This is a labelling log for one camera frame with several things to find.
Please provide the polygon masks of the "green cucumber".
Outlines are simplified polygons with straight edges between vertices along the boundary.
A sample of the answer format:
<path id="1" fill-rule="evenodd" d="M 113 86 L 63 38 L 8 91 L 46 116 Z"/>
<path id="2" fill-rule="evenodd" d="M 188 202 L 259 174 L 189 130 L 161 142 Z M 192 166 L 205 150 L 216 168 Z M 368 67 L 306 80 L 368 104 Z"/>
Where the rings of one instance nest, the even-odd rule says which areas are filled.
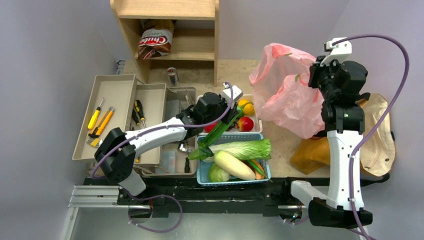
<path id="1" fill-rule="evenodd" d="M 199 141 L 198 146 L 200 149 L 211 146 L 216 140 L 218 140 L 221 135 L 226 132 L 229 128 L 235 126 L 236 121 L 240 119 L 243 115 L 240 113 L 239 115 L 234 116 L 229 123 L 224 123 L 219 121 L 214 128 L 209 132 L 202 140 Z"/>

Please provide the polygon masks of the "red yellow apple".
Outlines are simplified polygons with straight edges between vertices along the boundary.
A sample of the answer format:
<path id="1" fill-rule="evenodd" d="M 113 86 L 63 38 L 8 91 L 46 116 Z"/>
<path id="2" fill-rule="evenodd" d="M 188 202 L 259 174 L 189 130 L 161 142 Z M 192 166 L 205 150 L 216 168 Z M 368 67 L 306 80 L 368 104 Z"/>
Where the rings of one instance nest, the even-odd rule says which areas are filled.
<path id="1" fill-rule="evenodd" d="M 254 128 L 254 126 L 255 124 L 251 118 L 243 116 L 237 121 L 236 128 L 240 132 L 250 132 Z"/>

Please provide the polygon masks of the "pink plastic grocery bag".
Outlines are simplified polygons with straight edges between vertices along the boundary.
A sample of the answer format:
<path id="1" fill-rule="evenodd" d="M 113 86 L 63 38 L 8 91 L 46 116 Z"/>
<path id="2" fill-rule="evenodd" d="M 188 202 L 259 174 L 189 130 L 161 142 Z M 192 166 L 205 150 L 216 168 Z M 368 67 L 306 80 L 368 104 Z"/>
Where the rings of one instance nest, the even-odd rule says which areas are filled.
<path id="1" fill-rule="evenodd" d="M 273 122 L 298 137 L 309 139 L 325 124 L 320 91 L 308 86 L 316 57 L 280 43 L 262 50 L 259 64 L 249 75 L 256 116 Z"/>

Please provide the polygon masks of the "green napa cabbage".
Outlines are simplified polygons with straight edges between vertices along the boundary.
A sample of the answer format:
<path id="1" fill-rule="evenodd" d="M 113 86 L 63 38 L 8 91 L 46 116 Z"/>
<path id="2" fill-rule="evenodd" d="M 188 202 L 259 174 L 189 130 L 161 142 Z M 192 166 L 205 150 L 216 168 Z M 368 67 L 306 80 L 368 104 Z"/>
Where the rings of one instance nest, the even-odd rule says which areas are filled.
<path id="1" fill-rule="evenodd" d="M 270 159 L 272 152 L 271 141 L 267 138 L 250 141 L 233 141 L 212 145 L 209 149 L 216 154 L 225 151 L 239 160 Z"/>

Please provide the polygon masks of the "white daikon radish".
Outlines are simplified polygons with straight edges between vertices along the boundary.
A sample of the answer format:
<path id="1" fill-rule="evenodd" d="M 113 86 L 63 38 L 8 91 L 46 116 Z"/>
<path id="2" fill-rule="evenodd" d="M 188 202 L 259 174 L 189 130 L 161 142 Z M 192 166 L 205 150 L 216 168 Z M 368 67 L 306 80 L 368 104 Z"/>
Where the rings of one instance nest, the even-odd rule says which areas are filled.
<path id="1" fill-rule="evenodd" d="M 213 156 L 213 161 L 226 173 L 242 179 L 244 181 L 253 181 L 256 179 L 256 174 L 241 160 L 237 159 L 230 153 L 220 150 Z"/>

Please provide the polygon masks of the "brown Trader Joe's bag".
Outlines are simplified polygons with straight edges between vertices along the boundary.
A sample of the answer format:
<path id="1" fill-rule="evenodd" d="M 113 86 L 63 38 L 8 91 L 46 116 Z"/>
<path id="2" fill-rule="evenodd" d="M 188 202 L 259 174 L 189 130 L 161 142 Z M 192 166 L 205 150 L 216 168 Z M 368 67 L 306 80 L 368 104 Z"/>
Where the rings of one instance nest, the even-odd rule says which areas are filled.
<path id="1" fill-rule="evenodd" d="M 364 93 L 358 101 L 364 110 L 365 135 L 376 125 L 387 109 L 388 101 L 378 93 Z M 363 172 L 376 177 L 389 173 L 396 156 L 394 134 L 391 130 L 390 115 L 360 148 L 360 162 Z M 301 173 L 308 175 L 330 165 L 330 145 L 327 133 L 313 136 L 300 142 L 289 162 Z"/>

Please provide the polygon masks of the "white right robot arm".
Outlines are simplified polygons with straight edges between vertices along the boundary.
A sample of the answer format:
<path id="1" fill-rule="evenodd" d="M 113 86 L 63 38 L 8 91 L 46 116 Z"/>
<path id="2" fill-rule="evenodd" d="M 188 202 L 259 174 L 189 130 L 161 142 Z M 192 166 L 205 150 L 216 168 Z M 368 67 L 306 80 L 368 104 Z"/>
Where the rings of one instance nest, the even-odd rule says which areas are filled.
<path id="1" fill-rule="evenodd" d="M 308 181 L 293 180 L 280 196 L 288 204 L 296 200 L 305 204 L 314 226 L 355 229 L 369 225 L 373 214 L 365 210 L 360 151 L 355 148 L 364 138 L 365 114 L 357 101 L 368 71 L 350 60 L 326 63 L 323 55 L 309 70 L 308 86 L 318 89 L 324 99 L 321 117 L 330 149 L 329 189 L 323 194 Z"/>

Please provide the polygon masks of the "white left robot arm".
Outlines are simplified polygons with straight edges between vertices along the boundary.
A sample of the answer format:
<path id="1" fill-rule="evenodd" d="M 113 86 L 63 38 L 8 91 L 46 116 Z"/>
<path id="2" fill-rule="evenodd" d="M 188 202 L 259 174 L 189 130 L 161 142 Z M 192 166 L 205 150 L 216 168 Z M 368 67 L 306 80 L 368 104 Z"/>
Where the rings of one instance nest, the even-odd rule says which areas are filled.
<path id="1" fill-rule="evenodd" d="M 204 127 L 229 121 L 236 115 L 237 101 L 243 92 L 236 86 L 222 94 L 207 92 L 181 113 L 166 122 L 135 131 L 113 128 L 96 150 L 95 170 L 101 169 L 111 184 L 121 186 L 138 205 L 146 203 L 149 191 L 134 169 L 136 157 L 168 143 L 180 142 L 200 134 Z"/>

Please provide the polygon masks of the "yellow lemon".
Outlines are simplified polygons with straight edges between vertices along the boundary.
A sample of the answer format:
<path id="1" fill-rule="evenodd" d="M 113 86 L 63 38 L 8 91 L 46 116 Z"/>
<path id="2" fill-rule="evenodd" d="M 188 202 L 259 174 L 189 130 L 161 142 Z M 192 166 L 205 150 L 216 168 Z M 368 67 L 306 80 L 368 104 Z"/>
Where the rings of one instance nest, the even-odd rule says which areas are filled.
<path id="1" fill-rule="evenodd" d="M 256 114 L 253 103 L 247 99 L 239 100 L 238 106 L 245 116 L 254 116 Z"/>

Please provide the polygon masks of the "white perforated basket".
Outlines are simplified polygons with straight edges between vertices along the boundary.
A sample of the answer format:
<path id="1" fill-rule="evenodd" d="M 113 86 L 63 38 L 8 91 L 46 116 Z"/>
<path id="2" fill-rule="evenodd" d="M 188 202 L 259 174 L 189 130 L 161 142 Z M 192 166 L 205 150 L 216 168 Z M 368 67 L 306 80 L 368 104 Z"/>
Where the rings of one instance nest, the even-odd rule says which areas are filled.
<path id="1" fill-rule="evenodd" d="M 253 101 L 253 97 L 251 94 L 244 94 L 241 99 L 245 99 L 248 100 L 250 102 Z M 252 119 L 254 125 L 252 130 L 250 131 L 250 133 L 261 133 L 263 131 L 263 124 L 262 121 L 260 119 L 257 118 L 256 115 L 254 116 L 249 116 L 250 119 Z M 240 133 L 240 131 L 236 128 L 233 127 L 232 129 L 226 131 L 224 134 L 238 134 Z"/>

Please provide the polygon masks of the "green leafy vegetable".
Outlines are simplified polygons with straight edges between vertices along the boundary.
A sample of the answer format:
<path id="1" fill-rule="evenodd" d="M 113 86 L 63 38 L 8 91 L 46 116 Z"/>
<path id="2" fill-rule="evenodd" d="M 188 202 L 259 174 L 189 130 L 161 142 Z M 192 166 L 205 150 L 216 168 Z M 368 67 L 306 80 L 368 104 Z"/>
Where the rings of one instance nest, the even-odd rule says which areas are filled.
<path id="1" fill-rule="evenodd" d="M 208 146 L 200 146 L 193 150 L 189 155 L 189 160 L 205 160 L 213 157 L 214 153 Z"/>

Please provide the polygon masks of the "grey plastic case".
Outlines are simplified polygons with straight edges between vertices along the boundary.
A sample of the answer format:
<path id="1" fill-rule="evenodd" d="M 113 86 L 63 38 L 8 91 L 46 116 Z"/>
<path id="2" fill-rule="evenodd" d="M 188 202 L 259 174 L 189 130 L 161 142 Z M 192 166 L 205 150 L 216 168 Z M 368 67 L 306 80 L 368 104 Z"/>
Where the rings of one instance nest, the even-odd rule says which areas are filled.
<path id="1" fill-rule="evenodd" d="M 179 114 L 182 110 L 181 101 L 180 100 L 169 100 L 165 103 L 165 113 L 164 113 L 164 121 L 168 121 L 171 118 L 174 118 L 177 114 Z"/>

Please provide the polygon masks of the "silver drink can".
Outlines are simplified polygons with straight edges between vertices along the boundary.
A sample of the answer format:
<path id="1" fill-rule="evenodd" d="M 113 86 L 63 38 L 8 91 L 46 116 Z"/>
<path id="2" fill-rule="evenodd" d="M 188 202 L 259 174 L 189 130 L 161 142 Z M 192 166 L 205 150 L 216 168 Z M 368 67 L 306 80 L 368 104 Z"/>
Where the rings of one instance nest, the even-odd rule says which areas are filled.
<path id="1" fill-rule="evenodd" d="M 166 70 L 167 76 L 169 78 L 169 82 L 171 83 L 171 85 L 173 87 L 178 87 L 179 86 L 179 77 L 178 77 L 178 72 L 177 69 L 175 67 L 169 67 Z"/>

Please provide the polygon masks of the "blue perforated basket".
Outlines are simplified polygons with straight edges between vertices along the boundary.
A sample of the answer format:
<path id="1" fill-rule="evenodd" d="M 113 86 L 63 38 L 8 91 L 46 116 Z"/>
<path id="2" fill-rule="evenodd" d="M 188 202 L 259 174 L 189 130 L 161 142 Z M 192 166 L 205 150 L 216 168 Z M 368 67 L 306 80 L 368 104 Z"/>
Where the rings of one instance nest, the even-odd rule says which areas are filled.
<path id="1" fill-rule="evenodd" d="M 224 134 L 218 138 L 214 145 L 227 144 L 232 142 L 247 142 L 247 141 L 256 141 L 263 140 L 264 136 L 261 133 L 234 133 L 234 134 Z M 203 187 L 217 187 L 217 186 L 230 186 L 230 185 L 243 185 L 243 184 L 258 184 L 267 182 L 271 178 L 270 165 L 267 159 L 258 159 L 257 160 L 261 166 L 264 168 L 264 173 L 267 176 L 265 179 L 258 180 L 235 180 L 236 178 L 232 176 L 230 181 L 226 182 L 211 182 L 209 180 L 209 169 L 212 166 L 212 162 L 204 162 L 202 160 L 198 161 L 196 169 L 196 179 L 197 182 Z"/>

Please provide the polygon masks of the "beige toolbox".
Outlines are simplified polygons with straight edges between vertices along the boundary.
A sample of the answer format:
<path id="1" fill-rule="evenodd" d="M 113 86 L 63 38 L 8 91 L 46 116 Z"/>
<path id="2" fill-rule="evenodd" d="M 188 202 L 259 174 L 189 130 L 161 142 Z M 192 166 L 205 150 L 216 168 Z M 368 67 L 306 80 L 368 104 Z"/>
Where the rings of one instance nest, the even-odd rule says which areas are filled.
<path id="1" fill-rule="evenodd" d="M 147 126 L 159 122 L 159 103 L 163 103 L 162 121 L 166 122 L 180 113 L 193 102 L 196 89 L 193 87 L 171 87 L 166 90 L 145 90 L 140 99 L 147 115 Z M 136 162 L 136 171 L 147 178 L 191 178 L 196 175 L 198 160 L 188 161 L 188 151 L 195 147 L 195 139 L 190 138 L 180 149 L 180 142 L 167 143 L 142 154 Z"/>

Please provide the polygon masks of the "small black screwdriver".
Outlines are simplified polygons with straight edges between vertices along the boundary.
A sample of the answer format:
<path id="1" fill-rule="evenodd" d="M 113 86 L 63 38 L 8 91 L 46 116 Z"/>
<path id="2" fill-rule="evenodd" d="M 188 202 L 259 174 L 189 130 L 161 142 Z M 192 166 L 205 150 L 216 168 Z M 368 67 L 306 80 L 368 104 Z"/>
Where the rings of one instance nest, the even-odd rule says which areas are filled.
<path id="1" fill-rule="evenodd" d="M 191 171 L 190 167 L 190 160 L 188 157 L 185 158 L 185 165 L 184 165 L 184 173 L 189 173 Z"/>

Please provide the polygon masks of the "clear small parts box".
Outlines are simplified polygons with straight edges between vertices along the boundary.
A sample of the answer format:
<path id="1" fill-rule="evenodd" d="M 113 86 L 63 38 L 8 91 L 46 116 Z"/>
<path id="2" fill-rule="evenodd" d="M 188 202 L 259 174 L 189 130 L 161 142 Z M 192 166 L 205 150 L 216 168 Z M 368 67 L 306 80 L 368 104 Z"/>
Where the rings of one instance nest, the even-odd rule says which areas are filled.
<path id="1" fill-rule="evenodd" d="M 169 173 L 176 172 L 176 152 L 174 150 L 163 151 L 160 161 L 161 167 L 166 169 Z"/>

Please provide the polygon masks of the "black yellow screwdriver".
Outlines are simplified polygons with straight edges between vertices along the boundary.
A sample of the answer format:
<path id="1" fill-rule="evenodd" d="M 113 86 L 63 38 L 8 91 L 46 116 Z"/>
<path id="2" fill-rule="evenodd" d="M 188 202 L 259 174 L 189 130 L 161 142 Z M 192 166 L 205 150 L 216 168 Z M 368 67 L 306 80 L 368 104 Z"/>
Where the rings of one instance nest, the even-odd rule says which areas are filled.
<path id="1" fill-rule="evenodd" d="M 136 111 L 133 109 L 131 113 L 131 118 L 135 122 L 135 124 L 138 126 L 139 129 L 141 129 L 141 122 L 137 116 Z"/>
<path id="2" fill-rule="evenodd" d="M 144 112 L 143 112 L 143 105 L 141 103 L 140 100 L 136 99 L 134 101 L 134 107 L 133 109 L 136 111 L 137 113 L 137 117 L 140 121 L 140 127 L 146 128 L 146 123 L 145 123 L 145 116 L 144 116 Z"/>

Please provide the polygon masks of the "Chubs snack bag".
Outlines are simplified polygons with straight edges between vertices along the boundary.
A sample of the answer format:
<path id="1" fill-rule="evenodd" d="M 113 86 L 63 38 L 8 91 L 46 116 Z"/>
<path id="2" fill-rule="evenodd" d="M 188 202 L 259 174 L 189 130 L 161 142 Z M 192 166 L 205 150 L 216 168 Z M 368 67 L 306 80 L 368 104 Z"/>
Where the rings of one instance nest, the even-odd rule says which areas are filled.
<path id="1" fill-rule="evenodd" d="M 138 59 L 147 60 L 171 53 L 176 20 L 148 19 L 138 44 Z"/>

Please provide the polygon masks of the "beige toolbox tray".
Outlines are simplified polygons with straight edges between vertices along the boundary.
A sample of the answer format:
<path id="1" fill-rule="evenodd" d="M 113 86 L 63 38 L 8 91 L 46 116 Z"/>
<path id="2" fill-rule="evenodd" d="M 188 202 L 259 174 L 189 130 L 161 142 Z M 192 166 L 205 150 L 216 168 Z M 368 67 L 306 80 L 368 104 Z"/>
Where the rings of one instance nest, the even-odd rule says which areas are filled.
<path id="1" fill-rule="evenodd" d="M 104 140 L 113 128 L 129 131 L 134 126 L 131 115 L 135 100 L 142 103 L 147 127 L 164 122 L 166 97 L 165 83 L 141 84 L 134 74 L 96 75 L 72 159 L 83 163 L 95 162 L 96 148 L 87 141 L 90 132 L 88 124 L 98 105 L 102 105 L 101 115 L 110 107 L 114 108 L 110 121 L 100 135 L 100 139 Z"/>

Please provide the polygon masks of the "orange utility knife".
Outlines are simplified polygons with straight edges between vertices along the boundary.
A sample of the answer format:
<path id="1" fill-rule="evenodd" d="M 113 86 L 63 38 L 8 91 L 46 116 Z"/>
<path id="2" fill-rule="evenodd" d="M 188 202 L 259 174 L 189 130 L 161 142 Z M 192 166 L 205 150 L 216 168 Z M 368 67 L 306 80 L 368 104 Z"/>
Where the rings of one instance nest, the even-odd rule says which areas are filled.
<path id="1" fill-rule="evenodd" d="M 107 124 L 109 123 L 110 119 L 112 118 L 112 115 L 114 114 L 114 110 L 115 110 L 115 108 L 113 106 L 110 106 L 108 108 L 108 110 L 103 115 L 100 122 L 98 123 L 98 125 L 94 128 L 94 130 L 92 130 L 88 134 L 88 136 L 90 138 L 98 138 L 102 134 L 102 132 L 106 128 Z"/>

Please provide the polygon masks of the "wooden shelf unit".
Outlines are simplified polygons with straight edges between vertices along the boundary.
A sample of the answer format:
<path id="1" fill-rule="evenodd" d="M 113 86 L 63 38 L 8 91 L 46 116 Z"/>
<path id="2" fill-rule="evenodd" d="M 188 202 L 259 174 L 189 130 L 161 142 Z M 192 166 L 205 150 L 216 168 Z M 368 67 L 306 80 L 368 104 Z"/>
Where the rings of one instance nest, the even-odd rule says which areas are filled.
<path id="1" fill-rule="evenodd" d="M 112 0 L 139 80 L 149 82 L 151 70 L 205 70 L 209 82 L 218 75 L 218 0 Z"/>

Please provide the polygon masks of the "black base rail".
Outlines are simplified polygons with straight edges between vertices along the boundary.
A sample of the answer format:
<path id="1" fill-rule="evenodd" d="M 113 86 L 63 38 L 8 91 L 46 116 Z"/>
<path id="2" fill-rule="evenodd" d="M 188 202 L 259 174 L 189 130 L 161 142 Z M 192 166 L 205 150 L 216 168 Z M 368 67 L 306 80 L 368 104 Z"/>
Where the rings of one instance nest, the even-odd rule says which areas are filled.
<path id="1" fill-rule="evenodd" d="M 139 195 L 143 201 L 136 201 L 117 185 L 86 178 L 83 185 L 74 187 L 69 206 L 152 210 L 154 218 L 179 211 L 287 216 L 306 207 L 290 196 L 290 181 L 291 178 L 273 177 L 265 183 L 201 186 L 195 178 L 147 178 L 147 189 Z"/>

